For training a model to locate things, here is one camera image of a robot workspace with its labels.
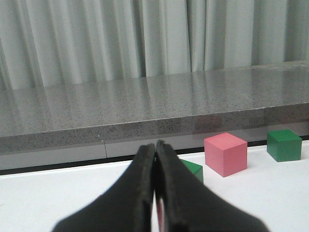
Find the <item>white tabletop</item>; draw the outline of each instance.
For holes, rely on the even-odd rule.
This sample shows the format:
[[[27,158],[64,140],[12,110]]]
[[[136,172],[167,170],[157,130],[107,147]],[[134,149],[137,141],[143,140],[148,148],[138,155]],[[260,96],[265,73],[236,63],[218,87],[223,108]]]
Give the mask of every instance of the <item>white tabletop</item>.
[[[272,232],[309,232],[309,141],[303,142],[301,160],[282,163],[266,146],[249,147],[248,169],[225,178],[204,164],[203,153],[180,158],[203,165],[207,187],[262,219]],[[129,164],[0,176],[0,232],[51,231],[57,221],[107,190]]]

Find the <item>gray countertop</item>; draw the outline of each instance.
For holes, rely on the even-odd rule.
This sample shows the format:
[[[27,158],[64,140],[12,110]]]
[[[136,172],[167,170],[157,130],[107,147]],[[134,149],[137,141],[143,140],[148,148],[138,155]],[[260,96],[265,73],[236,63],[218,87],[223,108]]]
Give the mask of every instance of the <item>gray countertop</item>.
[[[309,61],[0,92],[0,152],[309,120]]]

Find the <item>pink cube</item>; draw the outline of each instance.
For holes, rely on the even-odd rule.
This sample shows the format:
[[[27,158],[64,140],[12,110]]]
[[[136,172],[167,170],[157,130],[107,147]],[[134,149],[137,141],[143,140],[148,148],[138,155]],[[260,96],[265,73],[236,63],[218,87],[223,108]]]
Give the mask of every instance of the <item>pink cube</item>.
[[[204,140],[205,163],[223,177],[247,168],[247,142],[229,133]]]

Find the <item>gray curtain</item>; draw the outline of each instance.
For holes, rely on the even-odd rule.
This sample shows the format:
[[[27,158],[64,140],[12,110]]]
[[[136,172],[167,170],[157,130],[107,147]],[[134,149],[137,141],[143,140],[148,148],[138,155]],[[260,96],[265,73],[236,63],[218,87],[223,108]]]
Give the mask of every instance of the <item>gray curtain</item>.
[[[0,0],[0,90],[309,59],[308,0]]]

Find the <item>wooden block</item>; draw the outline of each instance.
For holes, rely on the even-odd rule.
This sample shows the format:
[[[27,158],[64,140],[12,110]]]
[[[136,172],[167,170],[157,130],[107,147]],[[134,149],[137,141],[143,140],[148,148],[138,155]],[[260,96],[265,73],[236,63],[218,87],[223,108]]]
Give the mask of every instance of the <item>wooden block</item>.
[[[190,172],[199,179],[202,183],[204,183],[203,177],[203,166],[197,163],[189,162],[187,160],[181,160],[183,164],[190,170]]]
[[[277,162],[300,160],[302,139],[291,130],[267,133],[267,152]]]
[[[247,142],[222,133],[204,140],[205,163],[223,177],[247,168]]]

